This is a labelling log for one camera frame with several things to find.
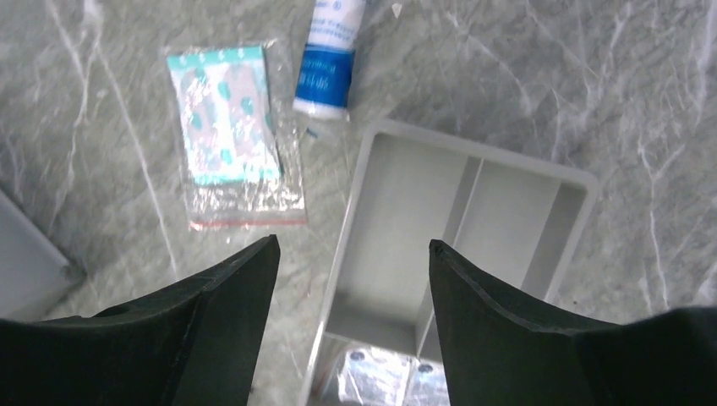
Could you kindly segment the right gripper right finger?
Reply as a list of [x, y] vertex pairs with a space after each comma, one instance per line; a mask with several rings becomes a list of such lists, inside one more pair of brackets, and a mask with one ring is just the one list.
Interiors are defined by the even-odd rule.
[[715, 404], [715, 308], [612, 324], [536, 299], [439, 239], [429, 252], [451, 404]]

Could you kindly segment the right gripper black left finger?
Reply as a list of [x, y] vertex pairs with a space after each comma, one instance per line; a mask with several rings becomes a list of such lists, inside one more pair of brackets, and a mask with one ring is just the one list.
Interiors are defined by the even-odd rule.
[[280, 258], [272, 234], [92, 317], [2, 321], [2, 404], [245, 405]]

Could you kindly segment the clear bag alcohol wipes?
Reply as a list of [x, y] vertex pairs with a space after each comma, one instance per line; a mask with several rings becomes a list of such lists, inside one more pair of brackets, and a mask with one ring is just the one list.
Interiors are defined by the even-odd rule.
[[448, 405], [443, 365], [383, 348], [342, 350], [315, 384], [319, 405]]

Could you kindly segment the grey plastic divider tray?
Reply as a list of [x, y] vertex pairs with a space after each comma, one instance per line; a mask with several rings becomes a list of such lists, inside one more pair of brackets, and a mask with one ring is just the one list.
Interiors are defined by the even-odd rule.
[[551, 301], [599, 192], [587, 171], [382, 119], [365, 131], [301, 405], [447, 405], [446, 329], [482, 277]]

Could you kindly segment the teal white small packet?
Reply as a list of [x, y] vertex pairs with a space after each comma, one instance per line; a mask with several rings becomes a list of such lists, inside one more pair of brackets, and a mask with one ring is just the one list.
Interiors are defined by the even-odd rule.
[[306, 222], [291, 62], [277, 38], [167, 54], [192, 229]]

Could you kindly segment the small white blue bottle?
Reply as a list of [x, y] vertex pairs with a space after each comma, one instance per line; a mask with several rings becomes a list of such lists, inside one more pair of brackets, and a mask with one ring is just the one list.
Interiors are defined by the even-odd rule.
[[315, 3], [298, 71], [294, 110], [322, 119], [348, 116], [356, 40], [365, 9], [365, 0]]

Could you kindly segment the grey metal medicine case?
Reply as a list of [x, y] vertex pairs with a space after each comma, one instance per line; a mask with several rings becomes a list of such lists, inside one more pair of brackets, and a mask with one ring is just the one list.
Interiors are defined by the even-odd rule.
[[1, 194], [1, 317], [41, 319], [84, 273]]

